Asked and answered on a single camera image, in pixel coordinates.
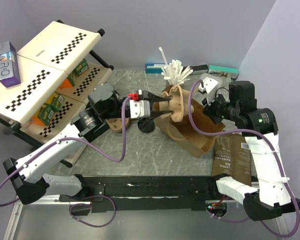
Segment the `black plastic cup lid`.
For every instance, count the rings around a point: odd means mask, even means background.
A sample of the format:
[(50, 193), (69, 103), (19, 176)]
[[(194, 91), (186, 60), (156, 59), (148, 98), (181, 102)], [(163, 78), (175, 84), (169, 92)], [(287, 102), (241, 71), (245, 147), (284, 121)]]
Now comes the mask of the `black plastic cup lid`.
[(155, 123), (152, 119), (140, 119), (137, 122), (137, 127), (142, 133), (151, 133), (155, 130)]

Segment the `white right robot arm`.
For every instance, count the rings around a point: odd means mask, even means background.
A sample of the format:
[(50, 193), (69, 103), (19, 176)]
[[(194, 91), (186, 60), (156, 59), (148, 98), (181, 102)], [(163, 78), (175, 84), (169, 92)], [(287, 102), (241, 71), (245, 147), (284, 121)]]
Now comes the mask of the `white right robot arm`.
[(221, 84), (206, 77), (199, 85), (205, 95), (204, 114), (215, 124), (223, 119), (241, 130), (257, 172), (258, 188), (240, 183), (230, 176), (221, 177), (208, 187), (213, 199), (227, 195), (240, 202), (253, 221), (270, 220), (300, 210), (300, 199), (293, 199), (286, 187), (289, 178), (282, 166), (278, 125), (269, 108), (258, 108), (255, 86), (249, 81), (228, 85), (229, 100), (218, 94)]

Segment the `brown pulp cup carrier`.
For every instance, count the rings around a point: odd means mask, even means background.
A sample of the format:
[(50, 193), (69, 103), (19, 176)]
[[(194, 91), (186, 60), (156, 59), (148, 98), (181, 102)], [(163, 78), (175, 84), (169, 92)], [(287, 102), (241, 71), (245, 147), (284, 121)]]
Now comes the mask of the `brown pulp cup carrier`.
[[(122, 119), (121, 118), (112, 118), (106, 120), (107, 124), (109, 125), (109, 128), (116, 132), (116, 133), (122, 133), (123, 127), (122, 127)], [(125, 129), (127, 129), (130, 126), (130, 118), (125, 119)]]

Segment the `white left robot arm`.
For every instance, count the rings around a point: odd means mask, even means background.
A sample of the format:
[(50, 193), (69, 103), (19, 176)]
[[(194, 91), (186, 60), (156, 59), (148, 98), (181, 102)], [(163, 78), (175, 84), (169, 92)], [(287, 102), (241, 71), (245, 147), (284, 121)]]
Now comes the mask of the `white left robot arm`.
[(147, 90), (138, 90), (119, 99), (111, 84), (99, 84), (88, 95), (87, 108), (75, 116), (59, 134), (25, 157), (4, 161), (4, 169), (19, 200), (24, 205), (48, 195), (68, 195), (77, 201), (85, 200), (89, 188), (81, 175), (55, 176), (47, 174), (47, 171), (70, 153), (90, 146), (110, 128), (107, 120), (153, 120), (167, 113), (165, 110), (154, 111), (153, 103), (169, 100), (171, 98), (168, 96), (157, 96)]

